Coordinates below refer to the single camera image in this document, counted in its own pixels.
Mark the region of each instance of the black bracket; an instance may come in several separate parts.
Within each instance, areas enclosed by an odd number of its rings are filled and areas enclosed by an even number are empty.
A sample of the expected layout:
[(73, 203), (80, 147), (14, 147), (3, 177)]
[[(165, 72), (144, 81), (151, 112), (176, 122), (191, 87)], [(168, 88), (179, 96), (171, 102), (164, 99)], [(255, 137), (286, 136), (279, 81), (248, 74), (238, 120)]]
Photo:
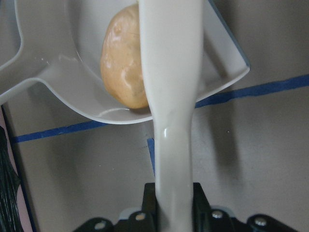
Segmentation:
[[(258, 214), (240, 222), (221, 209), (211, 208), (199, 183), (193, 184), (193, 224), (195, 232), (297, 232), (276, 219)], [(141, 211), (113, 225), (109, 220), (96, 217), (88, 220), (74, 232), (156, 232), (157, 201), (155, 184), (147, 183)]]

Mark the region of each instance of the black cable bundle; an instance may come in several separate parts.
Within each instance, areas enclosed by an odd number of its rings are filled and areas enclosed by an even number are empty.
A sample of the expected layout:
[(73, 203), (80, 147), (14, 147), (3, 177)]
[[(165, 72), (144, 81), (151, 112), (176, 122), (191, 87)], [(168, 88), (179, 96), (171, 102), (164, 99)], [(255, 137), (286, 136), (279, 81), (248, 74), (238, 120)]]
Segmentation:
[(0, 231), (23, 232), (17, 208), (17, 189), (20, 180), (8, 154), (5, 131), (0, 127)]

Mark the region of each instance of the scoop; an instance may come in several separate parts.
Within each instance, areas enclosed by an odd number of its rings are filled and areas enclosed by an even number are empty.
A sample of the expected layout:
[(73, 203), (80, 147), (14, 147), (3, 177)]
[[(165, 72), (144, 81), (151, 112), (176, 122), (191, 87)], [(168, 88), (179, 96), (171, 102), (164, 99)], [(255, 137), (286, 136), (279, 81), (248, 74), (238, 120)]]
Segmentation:
[(192, 232), (191, 120), (201, 75), (202, 0), (140, 0), (144, 85), (154, 120), (161, 232)]

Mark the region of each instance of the blue painter's tape strip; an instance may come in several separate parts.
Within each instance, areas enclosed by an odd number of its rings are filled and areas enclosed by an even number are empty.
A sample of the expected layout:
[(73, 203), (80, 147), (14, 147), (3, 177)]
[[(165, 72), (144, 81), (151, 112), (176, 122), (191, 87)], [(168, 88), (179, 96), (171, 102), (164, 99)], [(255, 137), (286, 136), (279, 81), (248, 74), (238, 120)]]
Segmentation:
[(149, 149), (149, 153), (150, 153), (150, 160), (151, 160), (151, 164), (153, 166), (153, 171), (154, 171), (154, 175), (155, 175), (155, 140), (153, 138), (147, 139), (147, 144), (148, 144), (148, 149)]
[(230, 92), (214, 94), (196, 103), (196, 108), (227, 102), (236, 98), (262, 96), (270, 93), (309, 86), (309, 74), (294, 77), (285, 81), (270, 82), (258, 86), (242, 88)]
[(45, 130), (45, 131), (40, 131), (40, 132), (35, 132), (31, 134), (25, 134), (21, 136), (17, 136), (12, 138), (11, 142), (12, 143), (20, 143), (20, 142), (25, 142), (29, 140), (35, 140), (35, 139), (41, 139), (41, 138), (46, 138), (46, 137), (51, 137), (51, 136), (56, 136), (60, 134), (67, 134), (67, 133), (72, 133), (72, 132), (77, 132), (77, 131), (84, 131), (88, 129), (93, 129), (97, 127), (103, 127), (108, 124), (102, 123), (102, 122), (97, 122), (97, 121), (89, 121), (89, 122), (82, 122), (74, 125), (70, 125), (67, 127), (59, 127), (51, 130)]

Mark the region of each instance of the white tray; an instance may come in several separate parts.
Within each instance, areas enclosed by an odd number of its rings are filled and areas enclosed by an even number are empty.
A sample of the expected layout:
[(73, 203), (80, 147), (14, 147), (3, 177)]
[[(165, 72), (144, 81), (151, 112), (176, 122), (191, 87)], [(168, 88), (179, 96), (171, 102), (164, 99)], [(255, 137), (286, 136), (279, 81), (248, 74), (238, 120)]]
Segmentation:
[[(134, 0), (15, 0), (21, 46), (0, 66), (0, 104), (44, 83), (63, 103), (95, 121), (130, 124), (151, 119), (104, 89), (101, 47), (111, 18)], [(250, 66), (213, 2), (204, 4), (204, 60), (198, 100), (235, 83)]]

